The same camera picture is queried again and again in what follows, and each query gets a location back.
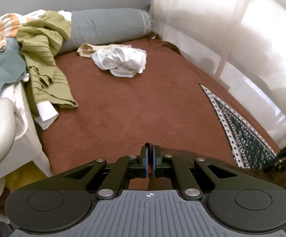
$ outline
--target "brown bed sheet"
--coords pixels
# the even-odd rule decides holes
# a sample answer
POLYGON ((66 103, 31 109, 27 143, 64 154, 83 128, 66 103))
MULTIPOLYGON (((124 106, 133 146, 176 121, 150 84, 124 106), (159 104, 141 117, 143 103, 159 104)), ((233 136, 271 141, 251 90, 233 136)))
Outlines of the brown bed sheet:
POLYGON ((139 154, 151 142, 191 150, 235 164, 221 123, 199 86, 203 84, 240 113, 277 152, 278 146, 220 84, 157 39, 127 42, 147 52, 146 70, 114 77, 76 51, 56 56, 79 103, 39 131, 55 173, 98 158, 108 163, 139 154))

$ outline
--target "yellow object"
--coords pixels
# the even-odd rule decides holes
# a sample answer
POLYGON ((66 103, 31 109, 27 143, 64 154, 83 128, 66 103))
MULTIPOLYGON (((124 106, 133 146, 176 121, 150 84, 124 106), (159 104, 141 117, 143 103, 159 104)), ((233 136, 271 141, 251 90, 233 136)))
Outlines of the yellow object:
POLYGON ((5 179, 5 187, 14 191, 29 183, 45 179, 47 176, 31 161, 9 173, 5 179))

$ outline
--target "beige cloth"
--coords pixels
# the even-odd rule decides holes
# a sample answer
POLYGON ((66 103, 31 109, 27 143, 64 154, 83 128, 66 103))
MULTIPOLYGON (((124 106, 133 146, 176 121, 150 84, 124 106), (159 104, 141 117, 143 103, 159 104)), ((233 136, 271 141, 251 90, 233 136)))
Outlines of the beige cloth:
POLYGON ((78 49, 77 52, 82 57, 91 58, 92 54, 100 49, 109 49, 124 46, 124 44, 110 44, 110 45, 92 45, 88 43, 83 43, 78 49))

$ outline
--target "white curtain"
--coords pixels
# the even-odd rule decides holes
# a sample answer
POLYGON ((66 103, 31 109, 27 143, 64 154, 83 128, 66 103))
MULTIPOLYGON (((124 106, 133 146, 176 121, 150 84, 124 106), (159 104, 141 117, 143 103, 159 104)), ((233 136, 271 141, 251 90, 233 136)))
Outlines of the white curtain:
POLYGON ((286 145, 286 0, 153 0, 154 31, 286 145))

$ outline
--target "gray handle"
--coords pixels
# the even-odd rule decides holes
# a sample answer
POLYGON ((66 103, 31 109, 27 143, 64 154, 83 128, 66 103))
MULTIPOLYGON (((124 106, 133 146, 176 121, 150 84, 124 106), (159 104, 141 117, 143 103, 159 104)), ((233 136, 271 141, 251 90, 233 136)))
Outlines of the gray handle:
POLYGON ((0 98, 0 163, 14 144, 15 131, 14 103, 8 98, 0 98))

